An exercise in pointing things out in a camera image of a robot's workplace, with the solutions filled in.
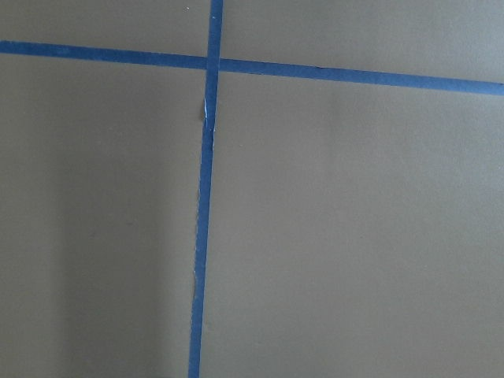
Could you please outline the brown paper table cover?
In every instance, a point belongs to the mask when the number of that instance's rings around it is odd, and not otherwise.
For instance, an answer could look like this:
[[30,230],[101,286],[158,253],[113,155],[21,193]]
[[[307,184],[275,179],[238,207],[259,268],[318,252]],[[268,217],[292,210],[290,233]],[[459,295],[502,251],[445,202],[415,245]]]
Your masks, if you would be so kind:
[[500,1],[4,1],[4,377],[500,377]]

